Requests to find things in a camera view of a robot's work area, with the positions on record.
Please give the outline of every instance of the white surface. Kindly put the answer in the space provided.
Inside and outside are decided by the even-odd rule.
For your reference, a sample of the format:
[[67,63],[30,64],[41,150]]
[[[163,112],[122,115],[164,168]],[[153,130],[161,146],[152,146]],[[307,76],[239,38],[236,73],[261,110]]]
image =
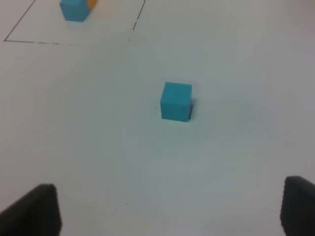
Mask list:
[[77,23],[64,20],[59,1],[37,0],[8,40],[92,45],[130,34],[142,5],[143,0],[99,1],[87,20]]
[[[25,2],[0,4],[4,39]],[[0,208],[52,182],[62,236],[284,235],[285,177],[315,181],[314,10],[147,0],[92,46],[1,43]],[[189,123],[160,119],[165,81],[192,83]]]

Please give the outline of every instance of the white table surface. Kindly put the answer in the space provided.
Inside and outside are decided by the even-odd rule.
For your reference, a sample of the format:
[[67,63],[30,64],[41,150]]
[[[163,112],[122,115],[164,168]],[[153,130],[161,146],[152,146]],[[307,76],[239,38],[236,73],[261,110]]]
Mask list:
[[285,177],[315,182],[314,1],[147,0],[132,30],[141,0],[36,0],[8,38],[34,43],[3,42],[31,3],[0,1],[1,210],[54,183],[62,236],[284,235]]

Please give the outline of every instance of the cube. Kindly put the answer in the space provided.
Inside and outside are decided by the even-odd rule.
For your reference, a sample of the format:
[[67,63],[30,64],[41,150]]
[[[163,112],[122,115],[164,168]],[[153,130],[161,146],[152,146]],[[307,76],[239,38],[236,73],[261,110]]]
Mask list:
[[188,122],[192,109],[192,85],[166,82],[160,101],[162,119]]
[[60,7],[66,21],[83,22],[96,4],[96,0],[61,0]]

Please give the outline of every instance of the blue cube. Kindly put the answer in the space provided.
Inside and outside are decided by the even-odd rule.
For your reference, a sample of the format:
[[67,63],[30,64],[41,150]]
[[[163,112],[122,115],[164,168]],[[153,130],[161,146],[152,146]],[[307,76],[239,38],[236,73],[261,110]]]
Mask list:
[[83,22],[91,11],[87,0],[61,0],[60,8],[66,21]]
[[162,119],[189,121],[192,85],[166,82],[160,101]]

